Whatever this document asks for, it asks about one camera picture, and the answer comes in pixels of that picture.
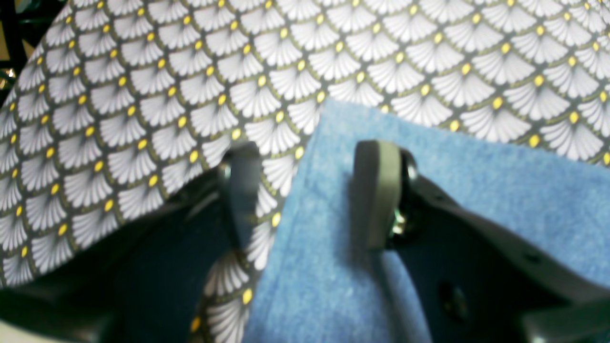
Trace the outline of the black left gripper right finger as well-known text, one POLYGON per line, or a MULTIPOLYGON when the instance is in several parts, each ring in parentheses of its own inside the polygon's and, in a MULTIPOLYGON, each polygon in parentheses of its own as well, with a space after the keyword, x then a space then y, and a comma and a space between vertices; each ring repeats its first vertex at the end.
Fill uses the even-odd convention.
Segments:
POLYGON ((359 141, 353 209, 405 267, 435 343, 607 343, 609 289, 458 204, 409 150, 359 141))

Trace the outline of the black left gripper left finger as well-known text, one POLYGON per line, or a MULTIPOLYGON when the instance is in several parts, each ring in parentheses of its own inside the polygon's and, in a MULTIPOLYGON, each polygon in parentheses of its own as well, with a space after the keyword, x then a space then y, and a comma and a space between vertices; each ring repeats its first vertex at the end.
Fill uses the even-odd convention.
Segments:
POLYGON ((254 228, 261 155, 231 146, 159 209, 1 291, 3 343, 185 343, 214 263, 254 228))

